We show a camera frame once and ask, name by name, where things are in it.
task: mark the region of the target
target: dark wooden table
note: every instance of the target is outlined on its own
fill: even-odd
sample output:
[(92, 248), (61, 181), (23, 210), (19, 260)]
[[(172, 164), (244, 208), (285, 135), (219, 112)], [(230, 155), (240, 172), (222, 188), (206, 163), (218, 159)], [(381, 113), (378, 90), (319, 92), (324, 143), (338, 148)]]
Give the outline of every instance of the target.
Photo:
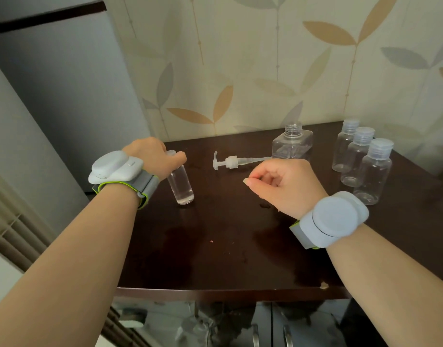
[[(331, 169), (341, 122), (311, 125), (311, 164), (329, 194), (350, 191)], [(242, 182), (257, 164), (212, 167), (228, 156), (266, 157), (281, 129), (167, 143), (186, 152), (194, 201), (179, 206), (167, 181), (138, 212), (117, 296), (155, 301), (300, 301), (349, 297), (326, 250), (304, 250), (294, 219)], [(443, 184), (392, 152), (393, 168), (367, 221), (443, 279)], [(322, 282), (328, 289), (319, 288)]]

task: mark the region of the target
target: bottle neck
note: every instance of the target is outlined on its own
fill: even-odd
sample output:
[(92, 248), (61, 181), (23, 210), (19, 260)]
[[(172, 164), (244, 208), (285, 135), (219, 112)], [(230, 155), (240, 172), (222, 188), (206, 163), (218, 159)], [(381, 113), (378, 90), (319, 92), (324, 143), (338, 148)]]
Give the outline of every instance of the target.
[(300, 135), (302, 135), (302, 124), (298, 123), (286, 125), (286, 137), (294, 138), (299, 137)]

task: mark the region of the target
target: clear plastic bottle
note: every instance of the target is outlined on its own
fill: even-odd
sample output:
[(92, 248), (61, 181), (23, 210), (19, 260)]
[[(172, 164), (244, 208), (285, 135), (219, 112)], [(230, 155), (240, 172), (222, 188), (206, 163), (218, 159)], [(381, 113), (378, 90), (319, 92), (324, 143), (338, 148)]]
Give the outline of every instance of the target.
[(332, 168), (341, 173), (344, 168), (344, 155), (350, 142), (353, 141), (355, 131), (360, 125), (360, 120), (356, 118), (347, 118), (342, 125), (342, 131), (337, 135), (337, 141), (334, 145), (334, 158)]
[(302, 129), (302, 123), (289, 124), (286, 131), (273, 140), (273, 158), (310, 161), (313, 132)]
[[(167, 151), (167, 155), (169, 156), (175, 154), (176, 152), (173, 150)], [(167, 179), (178, 204), (189, 204), (194, 199), (194, 193), (184, 166), (175, 169)]]
[(355, 187), (357, 185), (358, 170), (361, 160), (368, 154), (369, 144), (374, 137), (374, 129), (369, 127), (359, 127), (355, 132), (353, 141), (348, 145), (344, 155), (344, 168), (340, 181), (346, 186)]
[(366, 205), (376, 204), (382, 193), (388, 173), (392, 167), (390, 153), (393, 141), (374, 139), (369, 145), (368, 155), (363, 157), (358, 171), (357, 186), (353, 194)]

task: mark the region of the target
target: white wrist device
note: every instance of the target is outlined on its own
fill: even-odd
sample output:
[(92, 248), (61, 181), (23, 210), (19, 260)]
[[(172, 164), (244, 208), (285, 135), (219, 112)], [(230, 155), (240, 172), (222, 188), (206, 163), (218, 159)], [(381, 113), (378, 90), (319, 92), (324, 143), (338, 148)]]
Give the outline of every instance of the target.
[(290, 229), (305, 249), (325, 248), (352, 234), (368, 217), (368, 208), (356, 196), (339, 191), (321, 199)]
[(113, 151), (98, 158), (91, 167), (88, 181), (93, 184), (93, 190), (99, 193), (110, 183), (121, 183), (137, 192), (143, 208), (159, 185), (159, 178), (143, 170), (143, 161), (130, 157), (124, 151)]

